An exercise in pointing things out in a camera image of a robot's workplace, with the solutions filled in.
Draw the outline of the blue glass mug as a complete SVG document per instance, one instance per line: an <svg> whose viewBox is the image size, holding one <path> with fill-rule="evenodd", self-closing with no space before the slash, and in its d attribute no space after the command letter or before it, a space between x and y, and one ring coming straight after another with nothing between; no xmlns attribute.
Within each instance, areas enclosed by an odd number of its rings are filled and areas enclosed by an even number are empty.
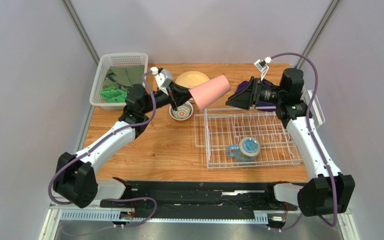
<svg viewBox="0 0 384 240"><path fill-rule="evenodd" d="M234 158L239 163L254 162L261 152L261 145L254 137L244 137L238 144L229 145L226 149L228 157Z"/></svg>

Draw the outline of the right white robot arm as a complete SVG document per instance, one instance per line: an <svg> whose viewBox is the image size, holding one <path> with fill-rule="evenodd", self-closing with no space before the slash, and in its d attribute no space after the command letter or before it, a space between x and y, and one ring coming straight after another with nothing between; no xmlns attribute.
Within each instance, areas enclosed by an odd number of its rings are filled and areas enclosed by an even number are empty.
<svg viewBox="0 0 384 240"><path fill-rule="evenodd" d="M251 77L225 104L243 110L259 103L274 104L277 118L296 144L309 181L304 186L281 181L269 184L274 201L295 205L306 217L341 214L349 206L355 180L344 175L325 150L302 97L304 83L303 71L295 68L283 71L279 85Z"/></svg>

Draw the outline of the white patterned small bowl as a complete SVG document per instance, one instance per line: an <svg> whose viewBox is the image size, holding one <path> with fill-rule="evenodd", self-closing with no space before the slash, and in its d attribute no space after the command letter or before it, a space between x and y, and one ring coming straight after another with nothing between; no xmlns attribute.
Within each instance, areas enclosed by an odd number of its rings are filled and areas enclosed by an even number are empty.
<svg viewBox="0 0 384 240"><path fill-rule="evenodd" d="M189 119L193 115L193 112L193 105L189 101L178 106L177 110L174 110L171 106L169 107L169 114L176 121L185 121Z"/></svg>

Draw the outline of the yellow bear plate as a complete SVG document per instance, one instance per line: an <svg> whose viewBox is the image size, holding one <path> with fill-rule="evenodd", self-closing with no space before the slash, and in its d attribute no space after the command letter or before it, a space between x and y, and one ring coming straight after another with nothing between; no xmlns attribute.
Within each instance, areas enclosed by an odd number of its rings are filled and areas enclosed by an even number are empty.
<svg viewBox="0 0 384 240"><path fill-rule="evenodd" d="M181 87L192 89L209 80L210 78L200 71L186 71L176 78L175 83Z"/></svg>

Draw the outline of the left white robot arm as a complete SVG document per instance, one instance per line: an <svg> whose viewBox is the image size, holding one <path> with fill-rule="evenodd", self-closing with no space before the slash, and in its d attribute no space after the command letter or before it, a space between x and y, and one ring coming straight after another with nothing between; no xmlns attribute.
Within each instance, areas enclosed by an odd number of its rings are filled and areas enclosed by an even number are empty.
<svg viewBox="0 0 384 240"><path fill-rule="evenodd" d="M59 157L56 173L48 187L48 194L54 203L74 204L82 209L93 201L122 197L126 184L118 178L97 179L98 170L145 131L158 108L166 105L178 107L192 97L188 88L173 82L166 92L147 92L146 88L148 84L130 86L123 113L114 126L88 147L75 154L65 152Z"/></svg>

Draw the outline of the pink cup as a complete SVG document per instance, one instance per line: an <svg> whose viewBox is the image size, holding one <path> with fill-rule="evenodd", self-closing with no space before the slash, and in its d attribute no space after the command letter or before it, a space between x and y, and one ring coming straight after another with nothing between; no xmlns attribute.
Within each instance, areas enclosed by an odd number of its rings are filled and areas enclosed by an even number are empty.
<svg viewBox="0 0 384 240"><path fill-rule="evenodd" d="M225 75L219 75L207 82L195 86L188 91L200 111L215 103L231 90L231 85Z"/></svg>

